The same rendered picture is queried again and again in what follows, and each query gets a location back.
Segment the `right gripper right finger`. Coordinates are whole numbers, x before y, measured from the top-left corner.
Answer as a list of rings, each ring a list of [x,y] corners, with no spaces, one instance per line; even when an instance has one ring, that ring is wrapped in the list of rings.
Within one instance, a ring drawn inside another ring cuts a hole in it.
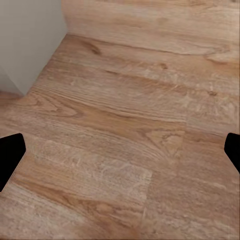
[[[240,135],[229,133],[227,135],[224,151],[240,173]]]

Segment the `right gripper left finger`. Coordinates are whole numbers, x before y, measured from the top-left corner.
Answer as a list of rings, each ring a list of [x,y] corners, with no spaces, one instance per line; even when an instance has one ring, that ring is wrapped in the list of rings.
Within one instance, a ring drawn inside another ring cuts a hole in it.
[[[26,152],[22,133],[0,138],[0,193]]]

